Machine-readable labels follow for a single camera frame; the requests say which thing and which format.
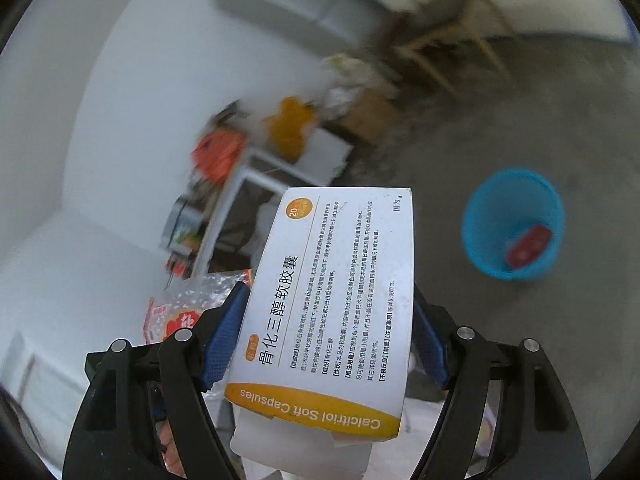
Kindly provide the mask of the clear red snack bag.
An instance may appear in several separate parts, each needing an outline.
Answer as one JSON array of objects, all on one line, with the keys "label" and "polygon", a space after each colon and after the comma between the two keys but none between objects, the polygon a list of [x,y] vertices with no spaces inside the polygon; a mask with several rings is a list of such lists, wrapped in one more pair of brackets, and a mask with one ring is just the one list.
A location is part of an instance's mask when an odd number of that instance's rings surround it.
[{"label": "clear red snack bag", "polygon": [[149,301],[144,341],[157,344],[180,328],[193,328],[204,311],[222,306],[237,282],[250,286],[252,274],[252,270],[211,273],[171,284]]}]

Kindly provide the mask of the white orange medicine box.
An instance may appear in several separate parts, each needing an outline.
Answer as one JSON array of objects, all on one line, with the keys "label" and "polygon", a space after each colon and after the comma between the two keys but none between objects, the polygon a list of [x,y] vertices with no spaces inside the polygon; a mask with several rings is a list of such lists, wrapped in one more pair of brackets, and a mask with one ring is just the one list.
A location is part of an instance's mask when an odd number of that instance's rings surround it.
[{"label": "white orange medicine box", "polygon": [[399,434],[413,285],[409,190],[287,190],[224,390],[232,451],[305,479],[362,478]]}]

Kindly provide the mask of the red squirrel snack box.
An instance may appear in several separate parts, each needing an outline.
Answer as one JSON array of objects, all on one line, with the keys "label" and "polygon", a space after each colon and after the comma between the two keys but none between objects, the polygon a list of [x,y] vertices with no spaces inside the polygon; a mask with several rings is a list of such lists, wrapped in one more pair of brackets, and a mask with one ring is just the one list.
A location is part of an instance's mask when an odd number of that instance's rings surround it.
[{"label": "red squirrel snack box", "polygon": [[506,264],[511,270],[529,266],[547,248],[552,239],[548,226],[534,224],[512,240],[506,248]]}]

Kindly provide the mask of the blue plastic trash basket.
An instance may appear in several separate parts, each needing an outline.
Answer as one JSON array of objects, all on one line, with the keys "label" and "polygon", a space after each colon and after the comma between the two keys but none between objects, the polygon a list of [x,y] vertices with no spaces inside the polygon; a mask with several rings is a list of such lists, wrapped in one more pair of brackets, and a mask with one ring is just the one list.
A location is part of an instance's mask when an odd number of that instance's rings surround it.
[{"label": "blue plastic trash basket", "polygon": [[[550,231],[550,240],[533,261],[515,269],[508,253],[537,226]],[[473,192],[460,234],[466,258],[477,270],[501,281],[530,282],[555,264],[564,230],[564,206],[553,185],[536,172],[508,168]]]}]

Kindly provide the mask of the white side table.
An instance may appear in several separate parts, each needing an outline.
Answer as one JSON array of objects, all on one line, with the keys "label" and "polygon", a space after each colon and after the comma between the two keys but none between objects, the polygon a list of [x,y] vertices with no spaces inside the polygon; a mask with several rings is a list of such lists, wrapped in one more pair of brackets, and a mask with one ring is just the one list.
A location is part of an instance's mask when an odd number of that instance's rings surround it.
[{"label": "white side table", "polygon": [[215,193],[200,249],[192,264],[192,278],[208,273],[228,218],[252,224],[250,212],[256,212],[260,198],[281,197],[289,188],[325,186],[322,177],[300,169],[263,148],[244,148],[224,185]]}]

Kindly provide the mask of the steel rice cooker pot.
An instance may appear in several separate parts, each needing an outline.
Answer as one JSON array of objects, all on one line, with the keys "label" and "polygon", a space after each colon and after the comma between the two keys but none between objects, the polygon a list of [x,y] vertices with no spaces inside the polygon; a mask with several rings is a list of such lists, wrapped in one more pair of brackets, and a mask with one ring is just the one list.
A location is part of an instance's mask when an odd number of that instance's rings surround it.
[{"label": "steel rice cooker pot", "polygon": [[160,237],[160,246],[168,252],[191,257],[200,249],[203,229],[203,211],[180,196],[171,208]]}]

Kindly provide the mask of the red plastic bag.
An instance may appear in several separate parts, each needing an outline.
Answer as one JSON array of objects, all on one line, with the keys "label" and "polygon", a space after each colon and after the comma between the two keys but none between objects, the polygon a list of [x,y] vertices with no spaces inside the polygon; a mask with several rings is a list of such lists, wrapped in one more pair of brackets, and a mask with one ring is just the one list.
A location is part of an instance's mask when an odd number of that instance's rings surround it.
[{"label": "red plastic bag", "polygon": [[198,141],[191,158],[198,173],[213,184],[224,184],[247,146],[242,131],[217,127]]}]

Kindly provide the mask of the yellow plastic bag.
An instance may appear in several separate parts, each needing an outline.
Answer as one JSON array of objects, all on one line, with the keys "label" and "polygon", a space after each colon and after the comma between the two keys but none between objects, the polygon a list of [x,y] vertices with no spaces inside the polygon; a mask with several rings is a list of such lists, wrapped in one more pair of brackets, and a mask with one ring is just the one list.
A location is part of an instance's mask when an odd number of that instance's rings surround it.
[{"label": "yellow plastic bag", "polygon": [[262,122],[277,155],[287,162],[297,162],[305,151],[308,136],[317,125],[317,114],[312,105],[297,96],[287,96],[279,103],[277,113]]}]

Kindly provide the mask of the cardboard box on floor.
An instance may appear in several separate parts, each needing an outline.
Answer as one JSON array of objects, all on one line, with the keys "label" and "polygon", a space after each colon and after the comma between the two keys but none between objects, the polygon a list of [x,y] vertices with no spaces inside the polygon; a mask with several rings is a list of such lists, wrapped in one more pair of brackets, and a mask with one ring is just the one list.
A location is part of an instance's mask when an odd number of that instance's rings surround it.
[{"label": "cardboard box on floor", "polygon": [[398,118],[398,110],[392,102],[374,90],[363,89],[337,123],[360,140],[379,144]]}]

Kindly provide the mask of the white bags pile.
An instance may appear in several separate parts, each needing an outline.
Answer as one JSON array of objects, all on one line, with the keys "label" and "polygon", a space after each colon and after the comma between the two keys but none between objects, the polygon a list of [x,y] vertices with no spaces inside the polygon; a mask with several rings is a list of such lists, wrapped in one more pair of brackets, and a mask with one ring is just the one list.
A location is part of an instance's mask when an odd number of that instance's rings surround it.
[{"label": "white bags pile", "polygon": [[341,86],[373,90],[390,101],[399,96],[396,84],[361,58],[344,52],[332,54],[322,60],[322,68]]}]

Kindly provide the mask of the wooden chair right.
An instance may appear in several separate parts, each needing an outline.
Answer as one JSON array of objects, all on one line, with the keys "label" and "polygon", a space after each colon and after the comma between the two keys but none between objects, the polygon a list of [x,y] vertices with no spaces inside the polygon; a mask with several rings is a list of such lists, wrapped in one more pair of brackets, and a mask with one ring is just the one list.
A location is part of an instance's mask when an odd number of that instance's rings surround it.
[{"label": "wooden chair right", "polygon": [[[471,25],[470,13],[476,0],[409,0],[413,10],[395,14],[380,33],[378,47],[381,51],[395,55],[399,61],[419,67],[452,96],[457,94],[451,82],[428,59],[425,51],[428,48],[450,47],[458,42],[471,39],[483,52],[488,61],[504,79],[511,78],[506,64],[496,53],[488,40]],[[509,36],[516,39],[518,33],[494,0],[480,0],[486,3],[489,10]]]}]

